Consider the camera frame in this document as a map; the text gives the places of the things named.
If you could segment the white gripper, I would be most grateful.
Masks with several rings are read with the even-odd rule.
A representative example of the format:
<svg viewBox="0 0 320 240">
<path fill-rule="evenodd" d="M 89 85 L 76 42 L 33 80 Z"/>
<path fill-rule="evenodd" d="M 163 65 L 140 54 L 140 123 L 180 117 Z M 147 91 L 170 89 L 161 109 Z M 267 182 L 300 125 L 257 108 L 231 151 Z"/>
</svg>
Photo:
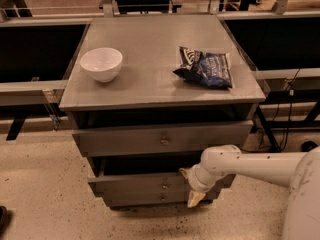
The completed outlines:
<svg viewBox="0 0 320 240">
<path fill-rule="evenodd" d="M 207 171 L 201 164 L 196 164 L 191 168 L 180 168 L 179 172 L 188 180 L 192 189 L 188 196 L 188 208 L 196 207 L 206 196 L 205 193 L 209 192 L 219 180 L 217 175 Z"/>
</svg>

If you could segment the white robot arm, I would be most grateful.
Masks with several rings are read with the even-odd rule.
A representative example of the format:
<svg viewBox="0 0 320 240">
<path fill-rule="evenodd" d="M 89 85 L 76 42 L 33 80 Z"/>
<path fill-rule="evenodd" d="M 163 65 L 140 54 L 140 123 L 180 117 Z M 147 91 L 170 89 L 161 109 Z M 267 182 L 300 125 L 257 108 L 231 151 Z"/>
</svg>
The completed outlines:
<svg viewBox="0 0 320 240">
<path fill-rule="evenodd" d="M 320 240 L 320 148 L 292 153 L 244 153 L 235 145 L 205 149 L 200 162 L 182 168 L 195 207 L 216 183 L 231 174 L 289 189 L 282 240 Z"/>
</svg>

